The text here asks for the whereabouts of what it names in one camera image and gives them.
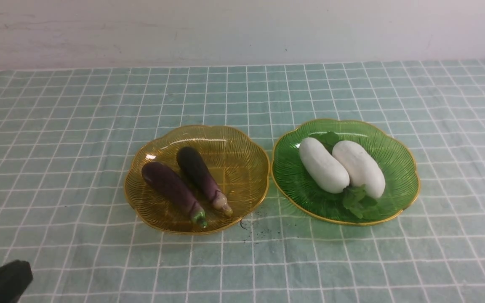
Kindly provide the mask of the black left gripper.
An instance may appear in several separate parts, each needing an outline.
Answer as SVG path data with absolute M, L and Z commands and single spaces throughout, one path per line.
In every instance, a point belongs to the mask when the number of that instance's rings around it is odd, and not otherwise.
M 14 260 L 0 266 L 0 303 L 17 303 L 32 281 L 28 261 Z

